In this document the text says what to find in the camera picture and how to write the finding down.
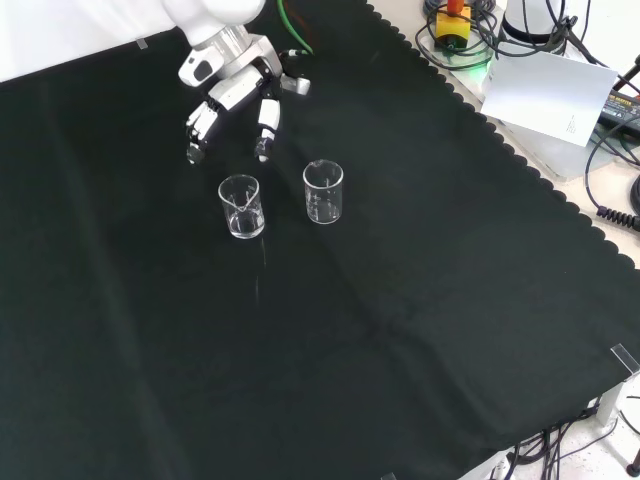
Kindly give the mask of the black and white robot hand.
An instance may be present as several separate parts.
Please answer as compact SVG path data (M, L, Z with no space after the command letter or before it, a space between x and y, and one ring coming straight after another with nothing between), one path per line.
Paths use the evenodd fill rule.
M220 72L223 78L187 119L188 162L198 164L204 159L219 117L254 95L261 97L254 155L262 163L268 161L281 119L277 89L283 69L278 54L266 36L253 35L248 49Z

